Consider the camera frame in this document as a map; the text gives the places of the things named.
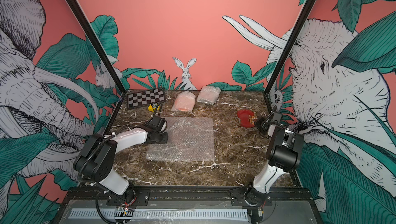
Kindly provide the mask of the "red floral dinner plate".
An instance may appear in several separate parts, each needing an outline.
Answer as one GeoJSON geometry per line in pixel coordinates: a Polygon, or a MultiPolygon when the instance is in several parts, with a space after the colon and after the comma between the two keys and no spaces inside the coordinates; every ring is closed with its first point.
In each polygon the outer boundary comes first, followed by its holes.
{"type": "Polygon", "coordinates": [[[255,127],[257,116],[252,110],[241,109],[236,112],[235,120],[241,127],[253,128],[255,127]]]}

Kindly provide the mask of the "clear bubble wrap sheet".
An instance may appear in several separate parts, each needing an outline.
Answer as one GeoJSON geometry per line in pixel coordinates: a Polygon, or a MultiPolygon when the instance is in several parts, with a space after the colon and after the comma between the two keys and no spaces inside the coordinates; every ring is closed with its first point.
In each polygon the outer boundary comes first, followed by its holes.
{"type": "Polygon", "coordinates": [[[168,141],[150,144],[146,159],[165,162],[213,161],[212,118],[166,117],[168,141]]]}

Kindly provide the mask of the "pink bubble bundle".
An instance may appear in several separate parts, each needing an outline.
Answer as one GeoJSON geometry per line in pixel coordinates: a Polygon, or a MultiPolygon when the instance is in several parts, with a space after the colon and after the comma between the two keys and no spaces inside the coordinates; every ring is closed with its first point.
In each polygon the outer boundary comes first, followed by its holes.
{"type": "Polygon", "coordinates": [[[191,112],[196,103],[196,95],[189,91],[180,93],[171,108],[171,111],[188,111],[191,112]]]}

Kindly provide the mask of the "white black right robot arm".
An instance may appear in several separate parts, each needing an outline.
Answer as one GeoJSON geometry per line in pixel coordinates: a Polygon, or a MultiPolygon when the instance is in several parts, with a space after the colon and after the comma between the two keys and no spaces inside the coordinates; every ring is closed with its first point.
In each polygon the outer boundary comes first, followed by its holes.
{"type": "Polygon", "coordinates": [[[266,152],[267,162],[253,181],[253,188],[263,194],[270,192],[281,175],[297,169],[301,161],[304,136],[290,131],[281,119],[282,114],[275,111],[255,122],[260,133],[271,138],[266,152]]]}

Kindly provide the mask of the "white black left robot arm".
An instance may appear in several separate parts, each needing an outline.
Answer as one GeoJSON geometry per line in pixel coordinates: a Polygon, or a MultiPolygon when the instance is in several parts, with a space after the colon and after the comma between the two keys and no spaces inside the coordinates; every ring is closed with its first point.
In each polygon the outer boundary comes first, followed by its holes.
{"type": "Polygon", "coordinates": [[[115,155],[144,143],[167,143],[167,126],[165,118],[152,116],[149,121],[137,127],[110,135],[91,135],[73,164],[78,182],[100,185],[119,196],[125,194],[130,184],[113,169],[115,155]]]}

